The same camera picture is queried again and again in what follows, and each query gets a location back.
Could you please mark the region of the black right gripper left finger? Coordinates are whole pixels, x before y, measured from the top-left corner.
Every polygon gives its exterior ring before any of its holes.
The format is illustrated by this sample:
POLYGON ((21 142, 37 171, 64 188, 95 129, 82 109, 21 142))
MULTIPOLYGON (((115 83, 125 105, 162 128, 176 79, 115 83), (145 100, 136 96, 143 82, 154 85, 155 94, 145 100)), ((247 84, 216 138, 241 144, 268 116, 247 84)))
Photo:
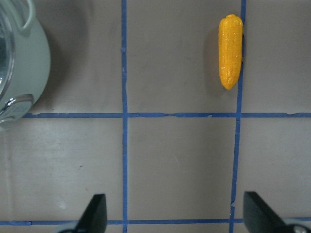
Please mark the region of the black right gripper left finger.
POLYGON ((104 233, 107 227, 107 207, 105 194, 95 194, 77 225, 74 233, 104 233))

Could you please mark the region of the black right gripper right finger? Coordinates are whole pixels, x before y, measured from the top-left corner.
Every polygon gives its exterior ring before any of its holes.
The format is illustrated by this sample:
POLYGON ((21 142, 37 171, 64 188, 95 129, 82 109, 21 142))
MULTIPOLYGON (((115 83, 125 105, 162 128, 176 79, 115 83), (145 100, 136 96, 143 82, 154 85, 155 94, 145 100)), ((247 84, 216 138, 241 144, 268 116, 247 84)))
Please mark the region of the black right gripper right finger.
POLYGON ((254 191, 243 195, 243 222, 250 233, 293 233, 271 207, 254 191))

